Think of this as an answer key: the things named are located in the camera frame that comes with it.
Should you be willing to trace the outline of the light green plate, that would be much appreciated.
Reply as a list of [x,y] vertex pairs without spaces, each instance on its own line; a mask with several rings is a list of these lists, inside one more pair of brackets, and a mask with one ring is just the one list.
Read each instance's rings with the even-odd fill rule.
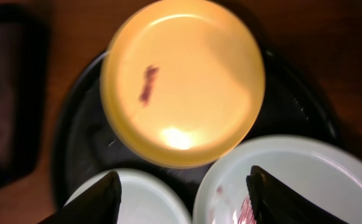
[[118,224],[191,224],[180,197],[167,184],[147,172],[116,169],[121,181]]

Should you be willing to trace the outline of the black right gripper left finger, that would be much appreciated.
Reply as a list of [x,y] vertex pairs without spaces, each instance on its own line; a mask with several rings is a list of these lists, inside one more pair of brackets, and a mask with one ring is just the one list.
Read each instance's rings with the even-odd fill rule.
[[119,175],[111,171],[40,224],[116,224],[121,194]]

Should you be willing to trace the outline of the white plate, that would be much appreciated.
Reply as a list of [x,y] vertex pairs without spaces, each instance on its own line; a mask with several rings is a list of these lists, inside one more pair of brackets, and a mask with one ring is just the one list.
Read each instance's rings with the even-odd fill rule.
[[192,222],[237,223],[252,166],[345,222],[362,223],[362,161],[331,144],[297,136],[252,139],[216,161],[198,189]]

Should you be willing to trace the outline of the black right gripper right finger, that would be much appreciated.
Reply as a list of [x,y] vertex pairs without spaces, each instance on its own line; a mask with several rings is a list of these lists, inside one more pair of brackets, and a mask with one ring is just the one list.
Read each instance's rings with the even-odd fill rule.
[[259,166],[251,167],[246,185],[257,223],[346,224]]

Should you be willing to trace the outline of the yellow plate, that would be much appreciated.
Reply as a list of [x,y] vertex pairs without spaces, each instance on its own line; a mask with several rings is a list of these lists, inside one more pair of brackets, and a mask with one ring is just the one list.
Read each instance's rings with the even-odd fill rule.
[[115,33],[100,94],[118,138],[164,167],[209,164],[252,128],[266,86],[248,27],[213,1],[157,1]]

